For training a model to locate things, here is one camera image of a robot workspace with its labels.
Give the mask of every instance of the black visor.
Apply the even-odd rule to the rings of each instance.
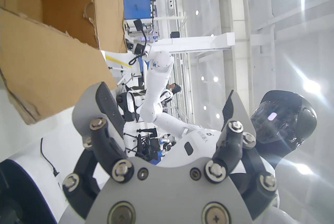
[[[266,144],[290,138],[298,112],[294,112],[284,103],[264,101],[251,117],[256,131],[257,141]]]

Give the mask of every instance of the screw head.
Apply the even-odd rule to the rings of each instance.
[[[124,182],[125,175],[130,171],[129,169],[132,167],[132,163],[126,159],[121,159],[116,164],[114,164],[112,168],[112,178],[117,182]]]
[[[233,132],[240,133],[243,131],[243,125],[239,121],[231,121],[228,126]]]
[[[67,175],[63,181],[63,185],[68,190],[68,192],[74,191],[79,185],[79,176],[76,173]]]
[[[90,136],[88,136],[85,140],[85,142],[83,143],[83,146],[85,149],[91,148],[92,145],[92,138]]]
[[[210,203],[202,213],[202,222],[205,224],[229,224],[229,214],[219,203]]]
[[[105,123],[106,123],[105,118],[96,118],[96,119],[91,120],[89,127],[91,130],[98,130],[99,128],[103,127]]]
[[[226,177],[226,169],[212,160],[206,163],[204,170],[206,177],[214,183],[219,183]]]
[[[128,173],[128,167],[125,163],[120,164],[116,169],[117,175],[126,175]]]
[[[95,128],[97,126],[100,126],[102,124],[102,120],[101,119],[95,119],[92,121],[92,126]]]
[[[136,212],[128,202],[119,202],[109,212],[108,224],[134,224]]]
[[[64,186],[67,187],[68,189],[73,187],[75,185],[75,180],[73,177],[69,177],[64,180]]]
[[[267,187],[274,187],[276,184],[276,179],[273,175],[268,175],[265,177],[265,185]]]
[[[202,177],[201,171],[197,168],[192,168],[190,170],[190,177],[192,180],[198,181]]]
[[[146,168],[141,168],[141,169],[138,171],[137,177],[138,177],[138,179],[141,180],[141,181],[144,181],[145,179],[147,179],[147,177],[148,177],[148,169],[146,169]]]
[[[277,190],[276,178],[272,174],[260,175],[260,183],[267,191],[274,192]]]
[[[236,121],[236,122],[233,122],[232,123],[232,127],[234,128],[234,129],[241,129],[241,123],[239,122],[239,121]]]
[[[212,175],[215,175],[217,178],[222,175],[222,167],[217,163],[213,163],[211,167],[209,167],[209,171]]]

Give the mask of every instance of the person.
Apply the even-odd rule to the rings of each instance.
[[[168,90],[170,90],[170,91],[173,93],[173,96],[174,96],[176,93],[181,92],[181,90],[182,90],[182,88],[181,88],[178,84],[176,84],[176,83],[168,84],[168,85],[166,86],[166,88],[167,88]],[[163,106],[163,107],[166,107],[167,103],[169,103],[171,100],[172,100],[172,97],[169,98],[169,99],[167,99],[167,100],[165,100],[165,101],[163,101],[162,106]]]
[[[141,95],[145,95],[146,94],[146,90],[143,90],[141,87],[136,87],[136,86],[135,87],[128,87],[128,86],[125,86],[125,89],[126,89],[126,91],[140,90],[137,93],[133,93],[133,96],[141,96]],[[181,90],[182,90],[182,88],[178,84],[176,84],[176,83],[168,84],[166,86],[166,89],[170,90],[173,93],[173,95],[175,95],[176,93],[181,92]],[[172,100],[172,98],[169,98],[166,101],[164,101],[164,104],[165,104],[164,106],[166,106],[166,104],[168,102],[170,102],[171,100]]]

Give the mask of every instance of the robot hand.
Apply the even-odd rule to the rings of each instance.
[[[85,150],[63,183],[70,205],[87,224],[261,223],[277,183],[247,140],[256,134],[236,92],[226,104],[215,154],[163,168],[127,157],[116,102],[105,83],[89,87],[73,110]],[[246,173],[231,174],[240,159]],[[93,178],[98,162],[110,175],[102,190]]]

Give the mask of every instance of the blue panel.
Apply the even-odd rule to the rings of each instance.
[[[123,0],[124,19],[150,19],[151,0]]]

